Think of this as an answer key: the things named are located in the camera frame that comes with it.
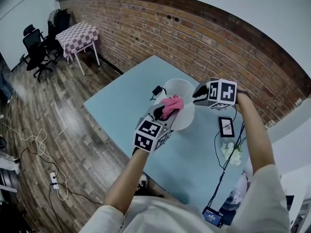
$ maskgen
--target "picture frame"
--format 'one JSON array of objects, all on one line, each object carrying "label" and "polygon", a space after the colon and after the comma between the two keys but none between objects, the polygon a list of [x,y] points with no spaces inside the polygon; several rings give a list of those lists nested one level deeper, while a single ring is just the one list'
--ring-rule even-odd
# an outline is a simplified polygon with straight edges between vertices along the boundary
[{"label": "picture frame", "polygon": [[234,137],[232,119],[229,117],[219,117],[219,130],[221,137]]}]

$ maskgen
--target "table leg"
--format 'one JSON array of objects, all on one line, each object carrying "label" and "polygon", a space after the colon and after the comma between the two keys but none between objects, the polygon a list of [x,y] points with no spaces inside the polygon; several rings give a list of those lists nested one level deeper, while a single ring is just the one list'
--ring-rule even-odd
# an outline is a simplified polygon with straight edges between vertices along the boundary
[{"label": "table leg", "polygon": [[81,64],[80,64],[80,61],[79,61],[79,58],[78,58],[78,56],[77,56],[77,53],[76,53],[76,52],[74,53],[74,56],[76,56],[77,62],[78,62],[78,64],[79,64],[79,68],[81,69],[81,71],[82,71],[83,75],[85,76],[85,73],[84,73],[84,71],[83,71],[83,69],[82,69],[82,66],[81,66]]},{"label": "table leg", "polygon": [[95,43],[94,42],[93,42],[93,48],[94,48],[95,56],[96,56],[96,59],[97,59],[97,63],[100,66],[101,64],[99,64],[99,59],[98,59],[98,56],[97,56],[96,47],[95,47]]}]

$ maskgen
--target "forearm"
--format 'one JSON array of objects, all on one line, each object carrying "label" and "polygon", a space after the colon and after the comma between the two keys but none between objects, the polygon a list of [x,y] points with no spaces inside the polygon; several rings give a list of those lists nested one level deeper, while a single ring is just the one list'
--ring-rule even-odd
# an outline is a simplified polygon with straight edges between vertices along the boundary
[{"label": "forearm", "polygon": [[125,214],[133,196],[149,153],[138,149],[128,162],[125,170],[110,187],[104,205],[111,205]]},{"label": "forearm", "polygon": [[255,173],[261,167],[275,163],[272,146],[252,101],[245,94],[238,93],[238,104],[245,124],[249,156]]}]

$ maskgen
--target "light blue table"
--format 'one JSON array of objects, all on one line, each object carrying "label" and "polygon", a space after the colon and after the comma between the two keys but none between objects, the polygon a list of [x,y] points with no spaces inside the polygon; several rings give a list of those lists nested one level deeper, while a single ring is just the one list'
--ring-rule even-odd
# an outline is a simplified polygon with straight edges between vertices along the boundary
[{"label": "light blue table", "polygon": [[[194,87],[198,85],[184,72],[152,56],[96,93],[85,102],[85,107],[116,145],[131,157],[134,129],[139,117],[153,104],[149,100],[153,89],[173,78],[187,80]],[[222,173],[214,150],[214,137],[219,131],[218,117],[233,118],[234,114],[233,107],[217,111],[196,106],[192,124],[182,131],[173,132],[165,145],[148,158],[144,172],[181,202],[203,210]],[[235,140],[241,124],[242,117],[238,112],[234,121]],[[219,134],[216,147],[223,165],[225,159],[220,151],[222,143]],[[228,165],[212,204],[215,210],[220,209],[246,165],[246,141],[242,149],[242,163],[239,166]]]}]

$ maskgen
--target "checkered tablecloth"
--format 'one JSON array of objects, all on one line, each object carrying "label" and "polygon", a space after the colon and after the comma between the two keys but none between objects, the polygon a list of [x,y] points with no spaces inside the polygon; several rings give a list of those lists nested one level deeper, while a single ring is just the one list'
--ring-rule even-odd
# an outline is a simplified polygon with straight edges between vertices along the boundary
[{"label": "checkered tablecloth", "polygon": [[59,33],[56,40],[64,49],[64,57],[68,60],[70,53],[75,53],[92,41],[97,40],[98,35],[98,28],[85,22],[79,22]]}]

